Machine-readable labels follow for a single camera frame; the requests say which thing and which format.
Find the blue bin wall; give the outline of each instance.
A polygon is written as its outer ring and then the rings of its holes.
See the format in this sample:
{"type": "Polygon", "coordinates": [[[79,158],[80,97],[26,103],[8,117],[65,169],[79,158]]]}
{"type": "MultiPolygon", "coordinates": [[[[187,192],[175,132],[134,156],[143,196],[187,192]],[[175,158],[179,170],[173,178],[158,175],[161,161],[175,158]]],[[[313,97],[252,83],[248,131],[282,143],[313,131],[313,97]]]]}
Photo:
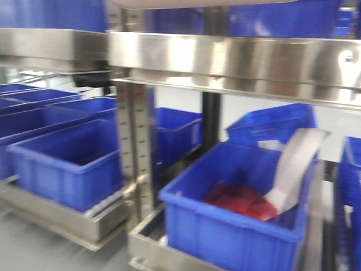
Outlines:
{"type": "Polygon", "coordinates": [[[314,164],[303,178],[300,203],[267,222],[201,200],[219,182],[267,193],[280,153],[217,144],[160,191],[169,245],[230,271],[290,271],[305,235],[314,164]]]}
{"type": "Polygon", "coordinates": [[[202,114],[157,108],[159,161],[173,164],[202,143],[202,114]]]}
{"type": "Polygon", "coordinates": [[[0,95],[0,98],[11,98],[30,103],[33,108],[47,104],[79,100],[83,94],[58,89],[37,89],[0,95]]]}
{"type": "Polygon", "coordinates": [[[293,103],[247,113],[227,128],[229,141],[258,147],[259,141],[287,143],[298,128],[316,127],[313,107],[293,103]]]}
{"type": "Polygon", "coordinates": [[[20,101],[20,100],[0,98],[0,112],[1,112],[1,109],[5,109],[7,107],[12,107],[12,106],[17,106],[22,103],[24,103],[24,102],[20,101]]]}
{"type": "Polygon", "coordinates": [[[43,108],[0,116],[0,179],[14,174],[8,145],[81,122],[85,115],[43,108]]]}
{"type": "Polygon", "coordinates": [[[331,38],[340,0],[231,6],[229,35],[331,38]]]}
{"type": "Polygon", "coordinates": [[[26,84],[3,84],[0,85],[0,94],[9,94],[9,93],[20,92],[23,90],[30,90],[30,89],[39,89],[39,88],[26,84]]]}
{"type": "Polygon", "coordinates": [[[56,103],[52,106],[88,113],[93,119],[115,121],[117,118],[117,104],[115,98],[97,97],[91,99],[75,100],[71,102],[56,103]]]}
{"type": "Polygon", "coordinates": [[[338,167],[338,179],[342,202],[355,206],[361,196],[361,138],[346,137],[342,159],[338,167]]]}
{"type": "Polygon", "coordinates": [[[4,0],[0,27],[71,28],[105,32],[103,0],[4,0]]]}
{"type": "Polygon", "coordinates": [[[11,145],[17,185],[84,212],[122,185],[116,124],[96,120],[11,145]]]}
{"type": "Polygon", "coordinates": [[[146,11],[147,31],[165,34],[203,34],[203,8],[171,8],[146,11]]]}
{"type": "Polygon", "coordinates": [[[353,31],[354,11],[341,10],[337,16],[337,26],[334,32],[335,36],[348,36],[353,31]]]}

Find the metal tray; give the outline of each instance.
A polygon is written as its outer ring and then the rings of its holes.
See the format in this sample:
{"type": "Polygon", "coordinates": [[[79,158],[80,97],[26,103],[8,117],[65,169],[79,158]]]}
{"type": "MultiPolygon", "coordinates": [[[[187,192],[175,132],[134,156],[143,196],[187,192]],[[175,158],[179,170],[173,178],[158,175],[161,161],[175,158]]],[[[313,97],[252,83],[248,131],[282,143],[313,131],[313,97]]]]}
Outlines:
{"type": "Polygon", "coordinates": [[[0,28],[0,66],[59,73],[105,71],[108,35],[74,29],[0,28]]]}
{"type": "Polygon", "coordinates": [[[129,206],[133,206],[134,202],[129,195],[134,195],[134,187],[130,190],[124,190],[124,194],[128,195],[127,198],[118,199],[99,212],[95,212],[93,217],[89,217],[20,189],[14,181],[8,180],[0,182],[0,204],[27,220],[89,250],[97,251],[124,229],[128,220],[132,219],[129,206]]]}

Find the gray floor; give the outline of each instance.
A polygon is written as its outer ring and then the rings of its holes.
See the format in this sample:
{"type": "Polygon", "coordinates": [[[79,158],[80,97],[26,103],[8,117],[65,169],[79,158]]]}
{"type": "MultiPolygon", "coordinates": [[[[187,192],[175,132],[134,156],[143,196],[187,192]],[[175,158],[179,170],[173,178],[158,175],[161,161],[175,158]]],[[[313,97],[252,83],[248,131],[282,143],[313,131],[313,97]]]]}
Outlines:
{"type": "Polygon", "coordinates": [[[0,271],[126,271],[126,233],[98,252],[0,207],[0,271]]]}

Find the plastic storage bin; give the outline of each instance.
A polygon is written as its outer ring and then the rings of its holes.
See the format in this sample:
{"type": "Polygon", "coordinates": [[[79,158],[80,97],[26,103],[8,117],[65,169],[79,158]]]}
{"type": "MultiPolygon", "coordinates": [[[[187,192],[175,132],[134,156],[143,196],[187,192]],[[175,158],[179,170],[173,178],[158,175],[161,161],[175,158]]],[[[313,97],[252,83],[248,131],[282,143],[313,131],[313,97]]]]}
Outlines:
{"type": "Polygon", "coordinates": [[[202,142],[202,114],[157,108],[159,161],[173,164],[202,142]]]}
{"type": "Polygon", "coordinates": [[[84,212],[122,185],[116,124],[95,120],[9,146],[17,185],[84,212]]]}
{"type": "Polygon", "coordinates": [[[5,109],[5,108],[18,106],[22,103],[24,103],[24,102],[21,100],[0,98],[0,112],[1,112],[1,110],[5,109]]]}
{"type": "Polygon", "coordinates": [[[338,166],[338,183],[345,205],[353,206],[351,213],[353,263],[361,270],[361,138],[346,137],[342,160],[338,166]]]}
{"type": "Polygon", "coordinates": [[[355,206],[361,199],[361,138],[346,137],[342,159],[338,166],[338,179],[342,202],[355,206]]]}
{"type": "Polygon", "coordinates": [[[259,146],[259,141],[287,143],[298,128],[314,128],[316,120],[309,104],[293,103],[247,113],[227,128],[229,141],[259,146]]]}
{"type": "Polygon", "coordinates": [[[204,8],[146,11],[147,31],[166,34],[203,34],[204,8]]]}
{"type": "Polygon", "coordinates": [[[20,92],[23,90],[39,89],[36,86],[30,86],[26,84],[3,84],[0,85],[0,94],[9,94],[14,92],[20,92]]]}
{"type": "Polygon", "coordinates": [[[334,32],[335,36],[349,36],[353,31],[353,10],[341,10],[338,13],[337,26],[334,32]]]}
{"type": "Polygon", "coordinates": [[[40,108],[47,104],[79,100],[83,94],[58,89],[38,89],[0,95],[0,98],[11,98],[29,103],[32,109],[40,108]]]}
{"type": "Polygon", "coordinates": [[[105,32],[103,0],[2,0],[0,27],[71,28],[105,32]]]}
{"type": "Polygon", "coordinates": [[[83,113],[53,108],[0,116],[0,179],[14,175],[8,145],[79,123],[83,118],[83,113]]]}
{"type": "Polygon", "coordinates": [[[305,235],[311,164],[300,202],[267,222],[203,203],[219,182],[267,193],[280,153],[228,142],[217,144],[160,191],[170,246],[230,271],[290,271],[305,235]]]}
{"type": "Polygon", "coordinates": [[[115,98],[97,97],[91,99],[74,100],[71,102],[56,103],[52,106],[67,108],[88,113],[93,119],[116,120],[117,104],[115,98]]]}
{"type": "Polygon", "coordinates": [[[298,0],[232,6],[229,35],[331,38],[340,5],[340,0],[298,0]]]}

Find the black pole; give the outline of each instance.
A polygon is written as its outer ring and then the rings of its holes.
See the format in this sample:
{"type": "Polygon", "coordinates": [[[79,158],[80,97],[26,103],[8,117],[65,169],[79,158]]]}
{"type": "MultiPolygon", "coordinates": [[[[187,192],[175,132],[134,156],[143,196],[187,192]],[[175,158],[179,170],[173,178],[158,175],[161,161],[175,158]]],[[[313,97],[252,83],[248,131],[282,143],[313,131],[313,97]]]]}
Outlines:
{"type": "MultiPolygon", "coordinates": [[[[224,36],[228,33],[228,7],[207,7],[204,13],[204,34],[224,36]]],[[[202,93],[203,142],[202,152],[208,151],[219,141],[221,95],[202,93]]]]}

